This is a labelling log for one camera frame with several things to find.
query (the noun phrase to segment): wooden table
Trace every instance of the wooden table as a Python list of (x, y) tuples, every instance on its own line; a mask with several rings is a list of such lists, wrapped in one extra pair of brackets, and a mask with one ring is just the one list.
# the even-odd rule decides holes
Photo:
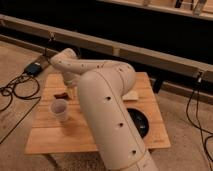
[[(146, 73), (137, 73), (133, 90), (138, 92), (138, 101), (126, 101), (125, 105), (142, 111), (149, 120), (149, 132), (144, 137), (149, 149), (168, 148), (170, 141), (161, 117)], [(26, 145), (26, 154), (51, 154), (67, 152), (97, 151), (96, 144), (75, 94), (75, 100), (69, 100), (70, 119), (60, 123), (49, 111), (55, 94), (66, 92), (60, 74), (50, 74), (43, 90), (42, 99), (37, 108), (36, 117)], [(55, 166), (49, 155), (45, 155)]]

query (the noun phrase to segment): black disc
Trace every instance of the black disc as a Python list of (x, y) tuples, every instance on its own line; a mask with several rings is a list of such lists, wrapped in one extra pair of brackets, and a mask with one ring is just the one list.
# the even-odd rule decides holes
[(147, 117), (139, 110), (127, 108), (140, 136), (143, 138), (149, 131), (149, 122)]

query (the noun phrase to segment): dark wall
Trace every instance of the dark wall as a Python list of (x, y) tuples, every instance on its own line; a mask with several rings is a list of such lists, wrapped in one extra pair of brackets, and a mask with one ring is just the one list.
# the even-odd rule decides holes
[(95, 0), (0, 2), (0, 13), (213, 64), (212, 21)]

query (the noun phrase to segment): paper cup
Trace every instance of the paper cup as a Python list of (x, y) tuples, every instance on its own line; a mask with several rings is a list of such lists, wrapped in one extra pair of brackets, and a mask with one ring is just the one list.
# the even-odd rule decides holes
[(64, 122), (69, 118), (68, 103), (64, 99), (55, 99), (50, 106), (50, 111), (60, 122)]

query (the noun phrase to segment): power adapter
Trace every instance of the power adapter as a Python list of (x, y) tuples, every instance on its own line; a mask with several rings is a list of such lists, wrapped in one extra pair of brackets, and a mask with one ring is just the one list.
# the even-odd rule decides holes
[(24, 73), (36, 77), (48, 66), (49, 63), (46, 59), (46, 56), (40, 55), (35, 61), (26, 66), (26, 68), (24, 69)]
[(42, 71), (41, 64), (37, 62), (32, 62), (25, 69), (24, 73), (31, 76), (37, 76)]

